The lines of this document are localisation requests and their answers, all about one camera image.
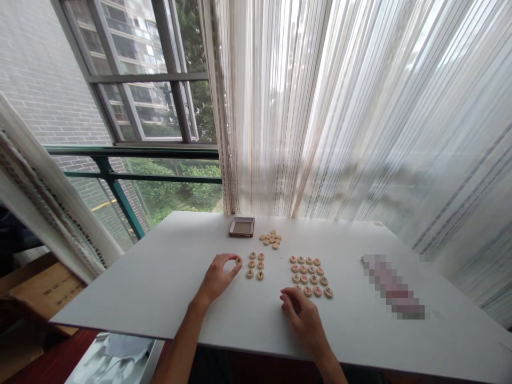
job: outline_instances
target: hand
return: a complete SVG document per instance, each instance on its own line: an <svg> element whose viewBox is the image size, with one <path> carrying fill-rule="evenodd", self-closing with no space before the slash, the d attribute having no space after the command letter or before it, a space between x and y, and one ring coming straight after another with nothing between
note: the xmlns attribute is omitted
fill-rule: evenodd
<svg viewBox="0 0 512 384"><path fill-rule="evenodd" d="M295 335L315 362L331 351L325 336L318 308L296 287L281 290L281 309L286 315Z"/></svg>
<svg viewBox="0 0 512 384"><path fill-rule="evenodd" d="M194 297L194 302L209 307L211 303L226 290L231 281L235 278L242 265L237 265L231 272L224 273L224 264L229 260L238 258L234 253L222 253L215 256L210 267L204 275L203 282Z"/></svg>

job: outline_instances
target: white table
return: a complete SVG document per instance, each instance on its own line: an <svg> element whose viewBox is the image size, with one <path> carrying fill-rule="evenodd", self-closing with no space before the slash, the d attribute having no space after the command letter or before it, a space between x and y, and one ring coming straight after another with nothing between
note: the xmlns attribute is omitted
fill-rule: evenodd
<svg viewBox="0 0 512 384"><path fill-rule="evenodd" d="M238 253L244 268L212 305L199 342L292 358L308 358L281 311L279 290L293 286L290 255L319 257L334 297L317 304L339 361L491 383L512 382L512 334L372 222L256 218L254 238L229 237L233 216L173 212L52 322L172 339L217 253ZM279 250L259 241L276 229ZM245 277L250 252L264 252L265 280ZM363 274L361 256L387 254L426 320L397 319ZM234 262L228 263L232 268Z"/></svg>

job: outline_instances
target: green railing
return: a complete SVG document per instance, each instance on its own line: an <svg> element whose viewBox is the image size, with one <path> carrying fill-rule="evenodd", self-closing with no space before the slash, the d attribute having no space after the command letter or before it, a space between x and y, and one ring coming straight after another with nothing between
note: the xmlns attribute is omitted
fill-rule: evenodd
<svg viewBox="0 0 512 384"><path fill-rule="evenodd" d="M173 158L173 159L206 159L218 160L219 152L216 149L181 149L181 148L131 148L131 147L66 147L45 146L50 155L54 156L89 156L98 166L99 172L64 171L68 177L103 179L113 196L116 198L121 211L132 228L137 239L144 237L144 230L133 212L133 208L126 197L118 180L142 181L174 181L222 184L221 178L199 176L165 176L136 173L117 173L110 165L110 157L138 157L138 158Z"/></svg>

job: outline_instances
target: white curtain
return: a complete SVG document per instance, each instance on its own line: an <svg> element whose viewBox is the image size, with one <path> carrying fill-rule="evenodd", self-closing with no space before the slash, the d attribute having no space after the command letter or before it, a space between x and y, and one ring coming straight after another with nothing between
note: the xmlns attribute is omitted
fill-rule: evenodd
<svg viewBox="0 0 512 384"><path fill-rule="evenodd" d="M199 9L226 210L381 221L512 326L512 2Z"/></svg>
<svg viewBox="0 0 512 384"><path fill-rule="evenodd" d="M86 283L122 254L2 93L0 199Z"/></svg>

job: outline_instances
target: glass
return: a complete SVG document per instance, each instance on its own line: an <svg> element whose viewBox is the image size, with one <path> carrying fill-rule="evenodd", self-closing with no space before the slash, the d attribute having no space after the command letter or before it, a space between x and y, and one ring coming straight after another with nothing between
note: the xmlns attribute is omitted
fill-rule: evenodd
<svg viewBox="0 0 512 384"><path fill-rule="evenodd" d="M93 178L70 177L68 180L123 251L130 249L137 238L108 186Z"/></svg>
<svg viewBox="0 0 512 384"><path fill-rule="evenodd" d="M166 73L160 36L150 0L102 4L122 74Z"/></svg>
<svg viewBox="0 0 512 384"><path fill-rule="evenodd" d="M185 84L190 86L198 140L208 143L217 142L210 83L208 81L194 81Z"/></svg>
<svg viewBox="0 0 512 384"><path fill-rule="evenodd" d="M68 3L97 73L111 75L110 66L106 63L105 48L96 32L86 0L68 0ZM121 1L118 6L102 3L101 12L114 42L121 74L167 72L150 0ZM105 62L99 64L96 59L104 59Z"/></svg>
<svg viewBox="0 0 512 384"><path fill-rule="evenodd" d="M221 184L124 180L132 187L151 228L172 211L223 212Z"/></svg>
<svg viewBox="0 0 512 384"><path fill-rule="evenodd" d="M98 166L89 156L56 156L52 155L53 161L64 171L74 172L99 172Z"/></svg>
<svg viewBox="0 0 512 384"><path fill-rule="evenodd" d="M123 169L116 172L137 173L163 176L205 176L221 177L218 160L147 158L147 157L111 157L110 165L122 161Z"/></svg>
<svg viewBox="0 0 512 384"><path fill-rule="evenodd" d="M112 71L110 70L110 65L107 62L105 50L103 49L100 37L96 32L96 27L92 21L91 13L89 12L86 1L68 0L67 4L69 4L71 13L78 23L79 32L85 40L88 52L82 53L89 54L98 75L111 75Z"/></svg>
<svg viewBox="0 0 512 384"><path fill-rule="evenodd" d="M185 54L184 72L206 72L203 36L196 0L169 0L176 6L180 35Z"/></svg>
<svg viewBox="0 0 512 384"><path fill-rule="evenodd" d="M169 83L130 84L135 109L147 139L180 138L181 131Z"/></svg>

